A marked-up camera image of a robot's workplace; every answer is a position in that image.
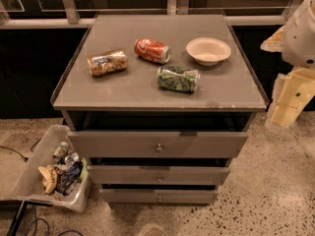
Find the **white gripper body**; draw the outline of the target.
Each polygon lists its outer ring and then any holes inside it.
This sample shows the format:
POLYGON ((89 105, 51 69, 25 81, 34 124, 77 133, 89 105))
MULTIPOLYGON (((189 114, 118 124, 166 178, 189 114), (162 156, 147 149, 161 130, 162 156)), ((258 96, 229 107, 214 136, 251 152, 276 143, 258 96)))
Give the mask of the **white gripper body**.
POLYGON ((269 120, 279 127, 289 127, 315 96, 315 69, 295 66, 287 75, 278 74, 269 120))

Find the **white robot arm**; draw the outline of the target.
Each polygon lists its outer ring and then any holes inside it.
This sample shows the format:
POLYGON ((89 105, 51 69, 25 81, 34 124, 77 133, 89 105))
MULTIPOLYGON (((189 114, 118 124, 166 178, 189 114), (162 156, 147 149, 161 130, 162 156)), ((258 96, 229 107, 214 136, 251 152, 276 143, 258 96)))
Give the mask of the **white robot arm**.
POLYGON ((287 75, 278 74, 267 113, 266 127, 279 132, 291 126, 315 96, 315 0, 304 0, 261 49, 280 52, 293 66, 287 75))

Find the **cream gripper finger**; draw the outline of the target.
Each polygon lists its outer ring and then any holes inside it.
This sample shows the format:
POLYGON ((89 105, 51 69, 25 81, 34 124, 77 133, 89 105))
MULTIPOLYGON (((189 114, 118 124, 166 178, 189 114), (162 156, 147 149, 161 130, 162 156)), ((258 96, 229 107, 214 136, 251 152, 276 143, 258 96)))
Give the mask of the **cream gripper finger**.
POLYGON ((284 27, 280 27, 270 37, 263 41, 260 48, 268 52, 281 52, 283 50, 284 27))

